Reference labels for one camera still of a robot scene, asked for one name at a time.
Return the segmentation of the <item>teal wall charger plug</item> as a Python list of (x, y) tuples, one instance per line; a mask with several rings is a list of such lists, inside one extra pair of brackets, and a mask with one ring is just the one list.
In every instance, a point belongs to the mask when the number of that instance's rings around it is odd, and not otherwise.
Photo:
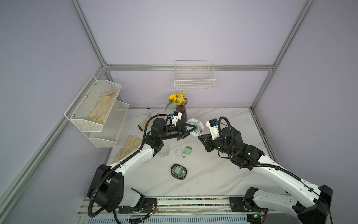
[(188, 124), (186, 126), (186, 129), (189, 131), (189, 132), (195, 132), (196, 129), (197, 129), (197, 126), (196, 125), (193, 125), (193, 124)]

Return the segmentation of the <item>mint green dual usb charger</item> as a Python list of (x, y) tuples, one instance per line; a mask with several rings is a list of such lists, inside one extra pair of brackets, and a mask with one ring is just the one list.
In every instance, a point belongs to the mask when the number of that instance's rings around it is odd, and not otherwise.
[(186, 147), (185, 150), (184, 150), (184, 153), (186, 155), (190, 155), (192, 153), (192, 148), (191, 147)]

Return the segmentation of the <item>light green usb charger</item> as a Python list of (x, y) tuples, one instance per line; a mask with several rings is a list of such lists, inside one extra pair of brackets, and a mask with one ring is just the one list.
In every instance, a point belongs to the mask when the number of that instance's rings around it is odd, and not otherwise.
[(174, 169), (174, 174), (177, 175), (177, 176), (181, 176), (183, 173), (183, 169), (181, 167), (176, 167)]

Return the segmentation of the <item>clear pouch with black zipper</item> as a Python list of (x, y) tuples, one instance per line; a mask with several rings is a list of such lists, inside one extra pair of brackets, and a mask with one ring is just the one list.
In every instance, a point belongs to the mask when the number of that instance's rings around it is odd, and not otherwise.
[(173, 164), (171, 166), (171, 175), (178, 180), (184, 180), (187, 176), (187, 169), (179, 164)]

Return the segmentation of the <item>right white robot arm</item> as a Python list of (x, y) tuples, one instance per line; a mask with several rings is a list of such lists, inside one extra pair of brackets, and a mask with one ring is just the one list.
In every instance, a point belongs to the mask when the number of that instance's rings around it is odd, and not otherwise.
[(226, 117), (206, 122), (210, 133), (198, 137), (207, 152), (225, 153), (240, 169), (256, 172), (279, 187), (283, 195), (267, 193), (251, 187), (241, 199), (242, 209), (260, 211), (264, 219), (268, 210), (279, 211), (296, 217), (302, 224), (324, 224), (332, 221), (331, 203), (333, 189), (317, 186), (278, 165), (262, 150), (244, 143), (241, 133), (231, 126)]

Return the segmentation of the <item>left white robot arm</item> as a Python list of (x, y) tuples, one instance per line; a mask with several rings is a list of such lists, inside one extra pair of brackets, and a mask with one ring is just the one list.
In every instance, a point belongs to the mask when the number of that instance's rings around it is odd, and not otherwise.
[(143, 210), (144, 194), (132, 188), (125, 189), (125, 178), (141, 164), (152, 159), (168, 139), (182, 140), (197, 129), (196, 125), (181, 121), (181, 113), (158, 114), (151, 117), (143, 131), (139, 148), (124, 159), (107, 166), (100, 165), (88, 190), (88, 216), (95, 217), (102, 211), (115, 212), (118, 207), (133, 208), (135, 212)]

